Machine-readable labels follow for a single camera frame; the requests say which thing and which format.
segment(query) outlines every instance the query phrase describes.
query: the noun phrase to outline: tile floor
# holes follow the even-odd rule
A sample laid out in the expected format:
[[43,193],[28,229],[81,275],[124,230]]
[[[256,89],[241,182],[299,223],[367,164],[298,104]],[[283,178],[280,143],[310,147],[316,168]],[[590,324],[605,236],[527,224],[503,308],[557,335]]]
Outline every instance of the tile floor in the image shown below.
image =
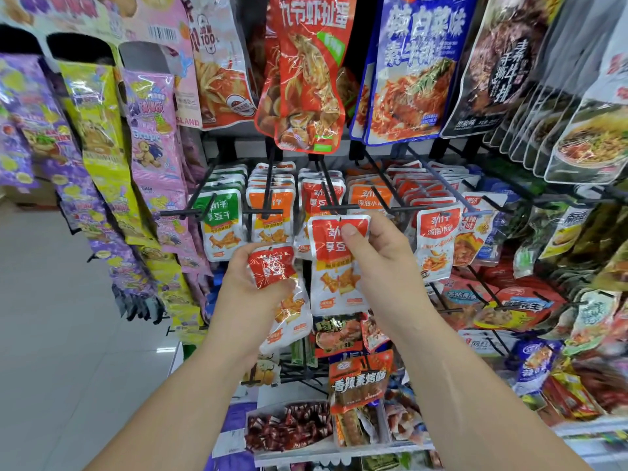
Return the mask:
[[121,319],[90,254],[59,213],[0,203],[3,471],[81,471],[168,373],[168,324]]

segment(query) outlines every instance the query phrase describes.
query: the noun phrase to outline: barcode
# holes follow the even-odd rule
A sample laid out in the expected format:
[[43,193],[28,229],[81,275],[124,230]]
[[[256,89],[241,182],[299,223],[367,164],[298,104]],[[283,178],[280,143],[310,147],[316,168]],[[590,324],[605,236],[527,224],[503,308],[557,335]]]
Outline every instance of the barcode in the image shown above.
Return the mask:
[[149,25],[148,34],[151,35],[151,38],[158,39],[160,41],[171,41],[173,43],[178,41],[177,30],[168,28],[167,26]]

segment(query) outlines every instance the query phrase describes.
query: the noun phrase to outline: price tag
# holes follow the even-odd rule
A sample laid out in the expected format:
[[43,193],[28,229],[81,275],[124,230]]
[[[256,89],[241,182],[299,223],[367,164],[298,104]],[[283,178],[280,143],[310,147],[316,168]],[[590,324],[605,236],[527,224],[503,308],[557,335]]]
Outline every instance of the price tag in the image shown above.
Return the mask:
[[214,445],[214,450],[212,451],[212,458],[220,458],[221,456],[232,455],[234,453],[245,451],[245,434],[246,428],[239,428],[231,431],[225,431],[224,433],[218,435],[218,439]]

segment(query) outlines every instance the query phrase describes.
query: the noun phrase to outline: forearm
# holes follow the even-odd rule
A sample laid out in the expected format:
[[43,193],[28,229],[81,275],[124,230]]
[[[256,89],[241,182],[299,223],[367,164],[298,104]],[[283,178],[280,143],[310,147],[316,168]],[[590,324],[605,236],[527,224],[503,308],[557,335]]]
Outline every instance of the forearm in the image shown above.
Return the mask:
[[429,303],[422,309],[395,344],[445,467],[589,469]]
[[241,366],[203,347],[137,410],[85,471],[201,471],[220,433]]

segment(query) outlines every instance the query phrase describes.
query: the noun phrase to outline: hand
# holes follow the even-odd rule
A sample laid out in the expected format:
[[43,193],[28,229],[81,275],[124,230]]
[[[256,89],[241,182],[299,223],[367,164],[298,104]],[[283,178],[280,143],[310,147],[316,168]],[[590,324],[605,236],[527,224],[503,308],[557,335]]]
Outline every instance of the hand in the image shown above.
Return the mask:
[[279,303],[296,285],[293,279],[284,279],[263,289],[257,288],[247,264],[249,254],[260,246],[263,245],[247,244],[234,252],[203,341],[203,347],[230,354],[232,365],[241,367],[242,373],[255,364],[259,346],[271,332]]
[[395,341],[418,313],[433,311],[407,238],[380,212],[370,213],[369,239],[350,223],[340,233],[362,270],[362,293],[377,325]]

